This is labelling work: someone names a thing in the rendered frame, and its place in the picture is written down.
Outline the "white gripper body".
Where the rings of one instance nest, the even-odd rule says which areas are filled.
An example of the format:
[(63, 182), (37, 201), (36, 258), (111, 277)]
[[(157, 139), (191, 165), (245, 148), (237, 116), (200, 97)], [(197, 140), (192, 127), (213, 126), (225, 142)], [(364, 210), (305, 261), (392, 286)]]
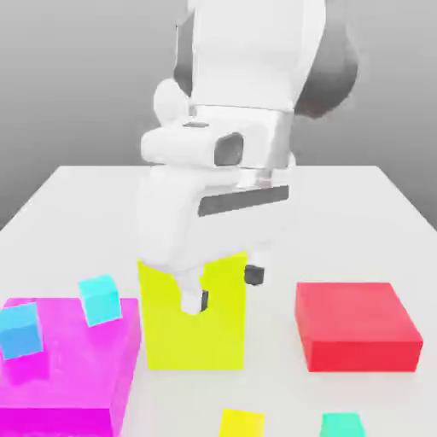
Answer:
[(289, 222), (289, 171), (239, 187), (242, 169), (153, 166), (137, 197), (138, 257), (180, 272), (273, 241)]

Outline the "small cyan cube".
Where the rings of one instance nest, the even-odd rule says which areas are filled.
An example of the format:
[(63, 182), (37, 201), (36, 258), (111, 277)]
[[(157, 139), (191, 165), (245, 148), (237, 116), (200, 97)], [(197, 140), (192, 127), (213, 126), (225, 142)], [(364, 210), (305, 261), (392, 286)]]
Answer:
[(79, 282), (84, 316), (89, 327), (122, 318), (119, 291), (109, 275)]

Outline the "small yellow cube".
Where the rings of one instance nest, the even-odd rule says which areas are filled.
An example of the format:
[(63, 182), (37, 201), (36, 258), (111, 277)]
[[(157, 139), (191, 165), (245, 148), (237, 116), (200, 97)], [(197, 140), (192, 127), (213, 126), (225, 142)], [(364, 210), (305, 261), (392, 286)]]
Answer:
[(263, 413), (224, 409), (218, 437), (264, 437)]

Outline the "small blue cube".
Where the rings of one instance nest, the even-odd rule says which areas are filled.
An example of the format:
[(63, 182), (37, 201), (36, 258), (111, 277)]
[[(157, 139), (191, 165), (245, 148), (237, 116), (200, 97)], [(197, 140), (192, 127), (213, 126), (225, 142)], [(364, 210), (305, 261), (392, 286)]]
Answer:
[(37, 304), (30, 302), (0, 311), (0, 350), (5, 360), (44, 349)]

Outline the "small mint green cube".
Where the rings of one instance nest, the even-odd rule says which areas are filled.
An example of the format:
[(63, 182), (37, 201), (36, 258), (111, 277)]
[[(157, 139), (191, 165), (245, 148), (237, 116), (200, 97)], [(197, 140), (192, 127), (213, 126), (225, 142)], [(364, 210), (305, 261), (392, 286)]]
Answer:
[(366, 437), (366, 433), (357, 413), (324, 413), (319, 437)]

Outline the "large yellow box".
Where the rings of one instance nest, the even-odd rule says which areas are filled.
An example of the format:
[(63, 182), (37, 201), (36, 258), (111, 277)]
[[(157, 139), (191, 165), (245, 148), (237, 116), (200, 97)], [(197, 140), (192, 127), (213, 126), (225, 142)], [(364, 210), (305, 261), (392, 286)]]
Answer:
[(241, 370), (244, 367), (247, 254), (205, 265), (201, 286), (205, 311), (181, 310), (172, 275), (137, 263), (144, 341), (151, 370)]

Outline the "large red box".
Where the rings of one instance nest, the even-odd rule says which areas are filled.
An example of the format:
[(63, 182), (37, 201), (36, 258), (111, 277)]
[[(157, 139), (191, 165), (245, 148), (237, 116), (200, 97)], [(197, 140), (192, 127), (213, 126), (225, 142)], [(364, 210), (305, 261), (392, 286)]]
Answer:
[(390, 283), (298, 283), (310, 372), (414, 372), (423, 339)]

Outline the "large magenta box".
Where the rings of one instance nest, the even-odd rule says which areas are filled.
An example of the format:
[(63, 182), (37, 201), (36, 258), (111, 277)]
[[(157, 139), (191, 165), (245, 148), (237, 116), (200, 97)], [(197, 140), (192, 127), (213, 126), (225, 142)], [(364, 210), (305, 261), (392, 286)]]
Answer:
[(44, 350), (0, 353), (0, 437), (119, 437), (141, 344), (138, 301), (88, 326), (77, 298), (36, 298)]

